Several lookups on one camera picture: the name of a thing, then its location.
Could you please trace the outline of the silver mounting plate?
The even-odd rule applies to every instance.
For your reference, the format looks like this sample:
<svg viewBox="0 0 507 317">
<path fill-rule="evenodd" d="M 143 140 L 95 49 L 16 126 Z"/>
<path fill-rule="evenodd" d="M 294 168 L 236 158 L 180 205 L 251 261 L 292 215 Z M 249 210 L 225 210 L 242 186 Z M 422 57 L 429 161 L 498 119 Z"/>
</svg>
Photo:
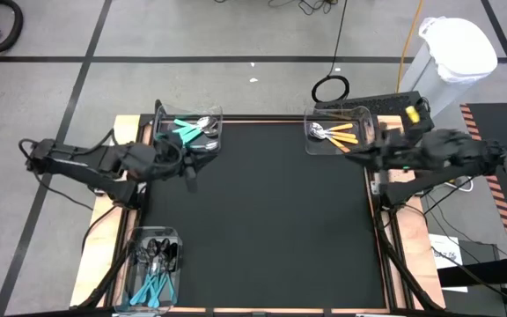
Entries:
<svg viewBox="0 0 507 317">
<path fill-rule="evenodd" d="M 370 189 L 373 195 L 382 195 L 389 183 L 389 176 L 387 171 L 375 172 L 371 176 Z"/>
</svg>

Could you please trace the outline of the black orange-striped floor mat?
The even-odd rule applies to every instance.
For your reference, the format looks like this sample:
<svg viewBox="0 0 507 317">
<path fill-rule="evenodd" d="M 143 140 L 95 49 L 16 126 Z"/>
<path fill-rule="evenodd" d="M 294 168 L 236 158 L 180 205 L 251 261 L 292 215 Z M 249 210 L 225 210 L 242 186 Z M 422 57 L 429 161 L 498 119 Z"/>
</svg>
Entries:
<svg viewBox="0 0 507 317">
<path fill-rule="evenodd" d="M 507 149 L 507 103 L 468 103 L 460 106 L 467 131 L 475 140 L 496 140 Z M 507 177 L 504 165 L 485 177 L 507 235 Z"/>
</svg>

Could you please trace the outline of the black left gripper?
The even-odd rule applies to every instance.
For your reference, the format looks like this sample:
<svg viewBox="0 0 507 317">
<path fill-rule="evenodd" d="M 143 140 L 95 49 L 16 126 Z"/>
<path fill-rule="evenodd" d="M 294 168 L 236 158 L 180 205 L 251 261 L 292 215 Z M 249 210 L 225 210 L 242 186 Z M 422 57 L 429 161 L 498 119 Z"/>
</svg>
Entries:
<svg viewBox="0 0 507 317">
<path fill-rule="evenodd" d="M 190 157 L 180 135 L 172 132 L 156 134 L 153 137 L 153 147 L 156 154 L 151 165 L 151 174 L 184 175 L 190 193 L 196 193 L 198 189 L 196 170 L 202 170 L 217 158 L 215 152 L 192 152 Z"/>
</svg>

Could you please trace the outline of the white paper sheet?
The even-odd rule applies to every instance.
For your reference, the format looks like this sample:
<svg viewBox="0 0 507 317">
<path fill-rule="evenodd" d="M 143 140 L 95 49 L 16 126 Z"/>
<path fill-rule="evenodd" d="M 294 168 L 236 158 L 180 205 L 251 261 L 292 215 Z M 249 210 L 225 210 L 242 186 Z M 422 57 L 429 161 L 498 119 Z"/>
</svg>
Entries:
<svg viewBox="0 0 507 317">
<path fill-rule="evenodd" d="M 456 237 L 429 234 L 437 269 L 453 268 L 462 265 L 462 254 L 459 240 Z"/>
</svg>

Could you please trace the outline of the white-bagged trash can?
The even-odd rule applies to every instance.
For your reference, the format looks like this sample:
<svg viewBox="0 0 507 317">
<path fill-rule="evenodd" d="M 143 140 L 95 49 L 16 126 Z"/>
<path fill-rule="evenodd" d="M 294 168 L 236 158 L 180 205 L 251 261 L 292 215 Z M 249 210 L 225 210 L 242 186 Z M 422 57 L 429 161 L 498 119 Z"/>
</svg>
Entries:
<svg viewBox="0 0 507 317">
<path fill-rule="evenodd" d="M 419 92 L 434 117 L 498 65 L 486 34 L 463 18 L 425 18 L 418 29 L 422 45 L 404 73 L 400 90 Z"/>
</svg>

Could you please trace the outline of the black table mat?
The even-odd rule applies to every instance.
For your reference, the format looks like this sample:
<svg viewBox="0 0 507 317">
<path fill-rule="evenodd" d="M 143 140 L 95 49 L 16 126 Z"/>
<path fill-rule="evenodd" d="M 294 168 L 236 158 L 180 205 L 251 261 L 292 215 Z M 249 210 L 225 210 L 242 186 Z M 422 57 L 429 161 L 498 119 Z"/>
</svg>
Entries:
<svg viewBox="0 0 507 317">
<path fill-rule="evenodd" d="M 180 306 L 384 306 L 364 170 L 308 154 L 301 124 L 225 125 L 197 185 L 154 182 L 142 217 L 182 239 Z"/>
</svg>

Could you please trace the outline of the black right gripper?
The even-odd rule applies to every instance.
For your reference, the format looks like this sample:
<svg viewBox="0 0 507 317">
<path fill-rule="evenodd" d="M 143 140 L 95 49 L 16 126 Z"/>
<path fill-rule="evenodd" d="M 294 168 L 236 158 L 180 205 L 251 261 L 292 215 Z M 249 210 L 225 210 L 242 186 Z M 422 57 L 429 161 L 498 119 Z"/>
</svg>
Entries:
<svg viewBox="0 0 507 317">
<path fill-rule="evenodd" d="M 371 170 L 417 168 L 416 140 L 400 130 L 381 130 L 372 149 L 350 151 L 346 159 Z"/>
</svg>

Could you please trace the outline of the clear plastic bin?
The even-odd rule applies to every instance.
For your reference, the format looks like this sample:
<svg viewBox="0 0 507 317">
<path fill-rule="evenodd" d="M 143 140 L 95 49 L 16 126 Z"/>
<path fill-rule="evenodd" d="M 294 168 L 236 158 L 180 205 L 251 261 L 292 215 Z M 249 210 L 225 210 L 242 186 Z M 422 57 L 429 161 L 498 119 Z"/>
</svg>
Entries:
<svg viewBox="0 0 507 317">
<path fill-rule="evenodd" d="M 175 129 L 182 128 L 176 125 L 173 121 L 175 119 L 181 119 L 190 123 L 196 123 L 196 121 L 203 116 L 211 116 L 212 123 L 206 128 L 215 128 L 218 130 L 218 135 L 215 137 L 207 137 L 200 135 L 190 144 L 184 144 L 185 148 L 193 152 L 218 152 L 221 148 L 222 142 L 222 130 L 223 130 L 223 109 L 219 106 L 213 107 L 188 107 L 188 108 L 177 108 L 173 106 L 164 105 L 160 100 L 156 100 L 155 104 L 155 118 L 153 119 L 152 128 L 152 139 L 158 133 L 172 132 Z M 218 141 L 218 149 L 216 151 L 194 151 L 189 148 L 190 145 L 194 144 L 206 144 L 208 141 Z"/>
<path fill-rule="evenodd" d="M 359 144 L 348 144 L 342 141 L 349 151 L 360 151 L 375 139 L 375 129 L 371 113 L 366 107 L 355 107 L 348 110 L 341 109 L 316 109 L 308 108 L 305 111 L 305 151 L 310 155 L 344 155 L 341 150 L 335 147 L 326 139 L 318 139 L 310 133 L 310 124 L 317 122 L 324 128 L 331 128 L 336 125 L 352 123 L 352 129 L 339 130 L 336 132 L 355 134 Z"/>
<path fill-rule="evenodd" d="M 146 276 L 145 268 L 137 259 L 140 248 L 146 248 L 150 239 L 161 242 L 163 239 L 169 239 L 170 245 L 177 243 L 179 245 L 178 261 L 176 271 L 172 273 L 172 279 L 175 287 L 176 301 L 173 304 L 170 300 L 170 292 L 167 283 L 159 297 L 160 306 L 152 308 L 147 306 L 147 299 L 143 304 L 132 306 L 130 300 L 141 288 Z M 129 232 L 129 249 L 126 251 L 126 261 L 121 269 L 122 281 L 120 293 L 115 299 L 115 312 L 120 317 L 160 317 L 168 313 L 175 307 L 179 299 L 180 284 L 180 263 L 182 262 L 183 241 L 178 232 L 170 226 L 144 226 L 136 227 Z"/>
</svg>

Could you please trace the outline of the black equipment case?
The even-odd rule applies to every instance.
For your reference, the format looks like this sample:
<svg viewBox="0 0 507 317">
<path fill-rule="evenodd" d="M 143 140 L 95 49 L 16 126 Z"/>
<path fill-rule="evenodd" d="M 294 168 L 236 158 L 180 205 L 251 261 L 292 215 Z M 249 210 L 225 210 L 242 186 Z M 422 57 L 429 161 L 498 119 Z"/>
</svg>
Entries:
<svg viewBox="0 0 507 317">
<path fill-rule="evenodd" d="M 491 244 L 477 244 L 468 240 L 459 240 L 462 265 L 478 262 L 492 262 L 500 256 Z M 482 314 L 507 317 L 505 304 L 499 295 L 485 286 L 444 287 L 446 310 L 452 313 Z"/>
</svg>

